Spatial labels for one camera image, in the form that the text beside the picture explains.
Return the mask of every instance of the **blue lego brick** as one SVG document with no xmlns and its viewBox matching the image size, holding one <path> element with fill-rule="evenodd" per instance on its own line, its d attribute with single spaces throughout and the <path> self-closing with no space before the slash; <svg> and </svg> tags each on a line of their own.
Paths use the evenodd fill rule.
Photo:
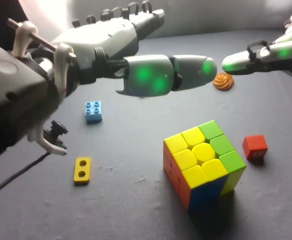
<svg viewBox="0 0 292 240">
<path fill-rule="evenodd" d="M 194 212 L 205 203 L 219 200 L 221 190 L 228 176 L 220 177 L 214 181 L 205 183 L 191 191 L 188 212 Z"/>
<path fill-rule="evenodd" d="M 86 122 L 97 122 L 102 120 L 101 101 L 89 101 L 85 103 L 85 119 Z"/>
</svg>

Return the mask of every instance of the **orange cookie-shaped toy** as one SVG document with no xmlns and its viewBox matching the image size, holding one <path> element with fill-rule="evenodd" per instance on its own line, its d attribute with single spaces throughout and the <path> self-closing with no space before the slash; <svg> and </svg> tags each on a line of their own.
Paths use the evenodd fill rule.
<svg viewBox="0 0 292 240">
<path fill-rule="evenodd" d="M 234 79 L 232 78 L 232 75 L 223 72 L 218 73 L 212 83 L 218 90 L 227 91 L 234 85 Z"/>
</svg>

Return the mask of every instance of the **yellow cube face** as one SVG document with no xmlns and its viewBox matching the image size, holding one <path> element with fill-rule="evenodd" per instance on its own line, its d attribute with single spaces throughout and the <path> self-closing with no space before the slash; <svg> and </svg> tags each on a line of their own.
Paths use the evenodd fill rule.
<svg viewBox="0 0 292 240">
<path fill-rule="evenodd" d="M 76 184 L 87 184 L 90 181 L 90 157 L 78 157 L 75 166 L 74 181 Z"/>
<path fill-rule="evenodd" d="M 246 167 L 214 120 L 165 139 L 164 153 L 171 156 L 176 179 L 170 180 L 189 212 L 232 191 Z"/>
<path fill-rule="evenodd" d="M 202 134 L 201 130 L 197 126 L 187 131 L 183 131 L 181 135 L 184 137 L 190 150 L 192 150 L 194 146 L 205 142 L 205 136 L 204 134 Z"/>
<path fill-rule="evenodd" d="M 197 159 L 189 149 L 185 149 L 183 151 L 173 154 L 173 158 L 175 159 L 181 171 L 184 171 L 197 165 Z"/>
<path fill-rule="evenodd" d="M 164 140 L 171 154 L 175 154 L 188 148 L 188 145 L 182 135 L 176 134 Z"/>
</svg>

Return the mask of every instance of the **gray table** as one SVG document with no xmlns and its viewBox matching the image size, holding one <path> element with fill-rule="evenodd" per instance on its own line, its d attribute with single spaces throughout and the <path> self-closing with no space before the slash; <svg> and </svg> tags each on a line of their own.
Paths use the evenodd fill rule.
<svg viewBox="0 0 292 240">
<path fill-rule="evenodd" d="M 279 31 L 151 39 L 138 54 L 215 59 L 271 41 Z M 212 84 L 167 96 L 122 96 L 122 80 L 78 88 L 52 120 L 69 130 L 65 157 L 52 155 L 0 191 L 0 240 L 292 240 L 292 78 L 281 72 L 235 76 L 232 90 Z M 86 125 L 84 102 L 102 101 L 103 121 Z M 264 166 L 247 169 L 233 196 L 190 217 L 162 169 L 162 141 L 216 120 L 244 156 L 245 136 L 264 134 Z M 0 157 L 0 182 L 42 155 L 25 139 Z M 77 157 L 93 158 L 92 179 L 75 187 Z"/>
</svg>

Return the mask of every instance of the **small red block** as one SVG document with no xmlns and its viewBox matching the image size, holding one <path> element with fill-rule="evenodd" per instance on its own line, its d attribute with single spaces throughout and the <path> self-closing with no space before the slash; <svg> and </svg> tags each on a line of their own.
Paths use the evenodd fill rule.
<svg viewBox="0 0 292 240">
<path fill-rule="evenodd" d="M 242 147 L 248 160 L 260 159 L 265 156 L 268 150 L 263 135 L 246 136 Z"/>
</svg>

